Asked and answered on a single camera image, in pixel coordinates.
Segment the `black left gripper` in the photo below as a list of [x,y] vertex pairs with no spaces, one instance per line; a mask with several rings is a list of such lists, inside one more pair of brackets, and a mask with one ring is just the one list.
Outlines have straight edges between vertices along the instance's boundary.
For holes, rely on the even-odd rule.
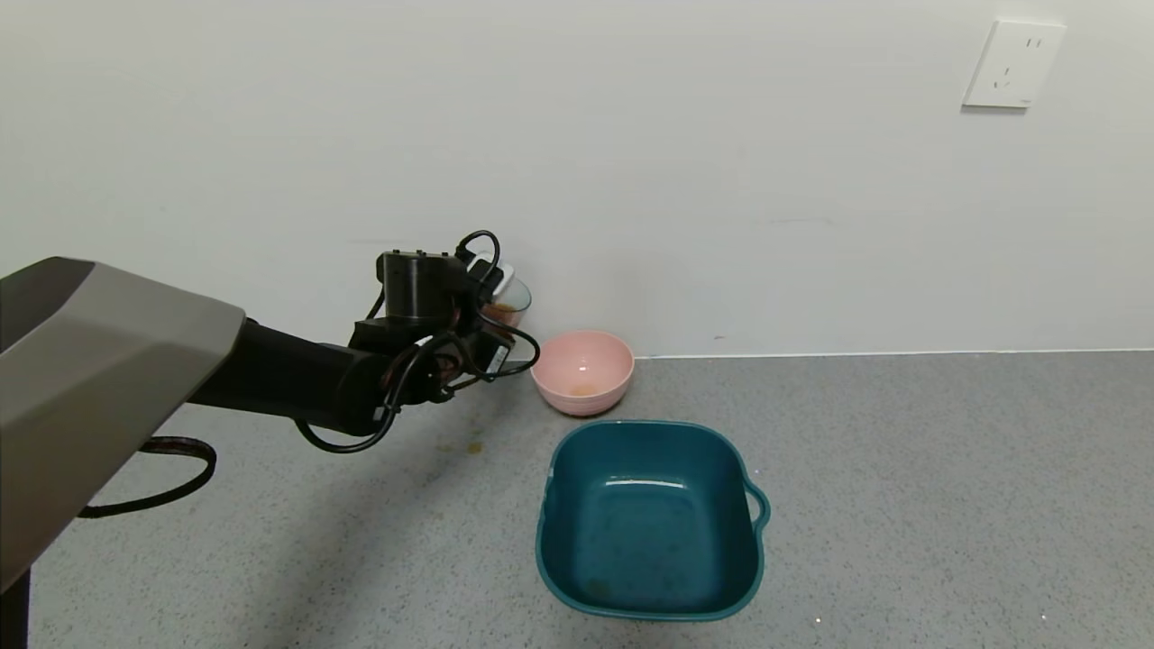
[[465,335],[464,345],[472,367],[477,370],[473,375],[495,376],[503,372],[514,341],[505,331],[484,324]]

